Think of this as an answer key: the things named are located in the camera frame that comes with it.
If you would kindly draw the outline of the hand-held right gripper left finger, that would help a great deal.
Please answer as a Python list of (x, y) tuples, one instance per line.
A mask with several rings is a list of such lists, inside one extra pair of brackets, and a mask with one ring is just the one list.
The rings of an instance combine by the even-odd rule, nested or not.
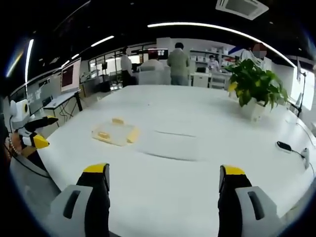
[(108, 237), (109, 164), (84, 169), (75, 185), (65, 188), (51, 203), (46, 224), (53, 237)]

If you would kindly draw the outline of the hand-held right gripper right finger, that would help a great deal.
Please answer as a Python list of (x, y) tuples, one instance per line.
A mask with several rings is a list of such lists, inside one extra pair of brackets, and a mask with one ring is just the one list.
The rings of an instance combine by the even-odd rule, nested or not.
[(277, 205), (235, 166), (220, 166), (218, 210), (219, 237), (276, 237), (280, 230)]

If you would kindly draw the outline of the person's left hand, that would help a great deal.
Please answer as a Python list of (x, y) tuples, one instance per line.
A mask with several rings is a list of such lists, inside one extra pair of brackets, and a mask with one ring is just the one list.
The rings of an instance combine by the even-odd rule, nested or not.
[(10, 146), (10, 151), (13, 152), (13, 154), (22, 155), (26, 158), (35, 151), (35, 149), (33, 149), (30, 146), (26, 146), (25, 148), (22, 148), (22, 142), (17, 132), (14, 132), (10, 135), (9, 146)]

